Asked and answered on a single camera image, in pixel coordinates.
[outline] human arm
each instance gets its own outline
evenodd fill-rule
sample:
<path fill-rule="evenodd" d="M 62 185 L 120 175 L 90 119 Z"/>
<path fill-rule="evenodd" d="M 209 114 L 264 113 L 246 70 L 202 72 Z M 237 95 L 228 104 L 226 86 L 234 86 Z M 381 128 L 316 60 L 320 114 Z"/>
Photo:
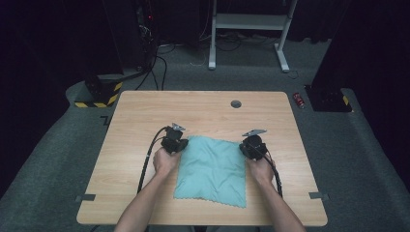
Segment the human arm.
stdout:
<path fill-rule="evenodd" d="M 275 190 L 275 187 L 272 184 L 274 171 L 272 170 L 271 165 L 264 159 L 257 161 L 247 159 L 247 163 L 249 165 L 250 174 L 259 186 L 262 195 L 267 202 L 266 207 L 275 231 L 306 231 L 292 209 L 290 209 Z"/>
<path fill-rule="evenodd" d="M 156 173 L 121 215 L 115 227 L 116 232 L 145 230 L 153 213 L 161 186 L 172 170 L 178 166 L 180 157 L 181 153 L 169 155 L 163 148 L 156 151 L 153 158 Z"/>

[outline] black equipment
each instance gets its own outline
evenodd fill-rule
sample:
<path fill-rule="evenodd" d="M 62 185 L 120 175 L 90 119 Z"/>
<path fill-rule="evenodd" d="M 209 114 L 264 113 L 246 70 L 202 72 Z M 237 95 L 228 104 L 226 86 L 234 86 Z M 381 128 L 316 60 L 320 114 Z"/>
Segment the black equipment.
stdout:
<path fill-rule="evenodd" d="M 257 135 L 261 132 L 265 132 L 265 130 L 252 130 L 248 133 L 245 133 L 244 136 L 248 137 L 244 139 L 244 141 L 242 141 L 242 143 L 239 145 L 239 149 L 241 149 L 242 154 L 244 154 L 244 156 L 248 159 L 257 161 L 263 158 L 271 165 L 271 168 L 275 174 L 275 180 L 277 182 L 278 194 L 281 197 L 283 197 L 281 181 L 277 168 L 274 165 L 274 161 L 272 160 L 271 154 L 266 148 L 266 144 L 263 143 L 262 138 L 259 135 Z"/>
<path fill-rule="evenodd" d="M 148 149 L 148 153 L 144 161 L 144 166 L 142 167 L 142 172 L 141 172 L 141 177 L 139 179 L 137 193 L 139 193 L 142 189 L 142 184 L 144 183 L 145 172 L 147 171 L 148 161 L 151 157 L 152 149 L 155 143 L 161 139 L 161 138 L 157 139 L 158 135 L 162 131 L 166 131 L 166 136 L 162 137 L 161 145 L 165 149 L 165 151 L 171 155 L 174 152 L 181 152 L 187 147 L 188 140 L 181 139 L 183 135 L 181 131 L 184 131 L 184 130 L 185 129 L 182 128 L 181 126 L 173 123 L 172 127 L 167 126 L 167 127 L 161 128 L 157 132 L 157 134 L 154 136 L 153 141 L 151 142 L 150 148 Z"/>

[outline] forearm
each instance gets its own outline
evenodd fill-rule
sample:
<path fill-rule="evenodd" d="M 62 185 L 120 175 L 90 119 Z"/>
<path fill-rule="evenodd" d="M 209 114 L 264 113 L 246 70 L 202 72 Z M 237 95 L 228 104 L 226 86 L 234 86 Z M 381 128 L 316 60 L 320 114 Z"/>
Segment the forearm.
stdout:
<path fill-rule="evenodd" d="M 274 224 L 275 231 L 306 231 L 298 217 L 280 197 L 272 183 L 258 183 L 265 200 L 271 222 Z"/>
<path fill-rule="evenodd" d="M 156 174 L 121 215 L 115 231 L 144 231 L 153 213 L 160 187 L 166 176 Z"/>

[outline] human hand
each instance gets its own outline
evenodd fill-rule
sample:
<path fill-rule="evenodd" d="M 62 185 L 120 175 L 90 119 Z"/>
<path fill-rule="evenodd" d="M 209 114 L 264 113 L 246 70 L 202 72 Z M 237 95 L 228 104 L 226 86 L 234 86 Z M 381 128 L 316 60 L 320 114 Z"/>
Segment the human hand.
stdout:
<path fill-rule="evenodd" d="M 169 173 L 178 166 L 180 158 L 180 152 L 171 155 L 167 153 L 163 147 L 159 148 L 153 158 L 156 175 L 167 177 Z"/>
<path fill-rule="evenodd" d="M 274 171 L 271 165 L 265 159 L 253 160 L 247 158 L 250 174 L 259 185 L 271 185 L 274 179 Z"/>

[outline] red object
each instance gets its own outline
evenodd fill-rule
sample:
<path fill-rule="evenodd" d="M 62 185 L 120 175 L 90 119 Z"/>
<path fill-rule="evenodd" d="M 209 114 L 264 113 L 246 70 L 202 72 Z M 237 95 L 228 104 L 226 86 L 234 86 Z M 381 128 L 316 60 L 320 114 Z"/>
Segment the red object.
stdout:
<path fill-rule="evenodd" d="M 299 108 L 305 108 L 305 102 L 299 93 L 293 94 L 293 100 L 295 100 L 295 103 L 298 105 Z"/>

